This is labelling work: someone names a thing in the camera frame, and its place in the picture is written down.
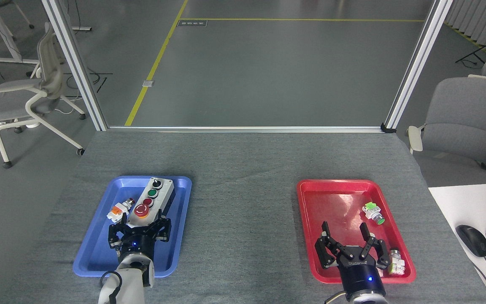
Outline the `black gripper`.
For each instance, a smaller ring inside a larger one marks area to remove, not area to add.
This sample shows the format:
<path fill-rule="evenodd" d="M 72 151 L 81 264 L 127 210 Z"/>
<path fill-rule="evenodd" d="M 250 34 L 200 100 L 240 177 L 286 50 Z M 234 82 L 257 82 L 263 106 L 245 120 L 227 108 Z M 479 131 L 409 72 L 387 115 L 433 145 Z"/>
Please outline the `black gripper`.
<path fill-rule="evenodd" d="M 362 250 L 348 250 L 331 237 L 327 221 L 323 221 L 321 228 L 321 236 L 315 244 L 320 265 L 328 269 L 337 262 L 346 300 L 386 301 L 386 291 L 378 273 L 378 268 L 386 269 L 390 265 L 385 241 L 372 236 L 367 224 L 361 223 L 359 230 L 366 244 Z M 371 248 L 376 250 L 376 261 L 369 254 Z"/>
<path fill-rule="evenodd" d="M 170 240 L 171 219 L 158 210 L 157 218 L 146 227 L 146 235 L 135 234 L 127 225 L 127 213 L 116 224 L 109 225 L 108 243 L 111 249 L 119 250 L 119 257 L 139 253 L 148 257 L 154 257 L 154 245 L 156 240 L 168 242 Z"/>

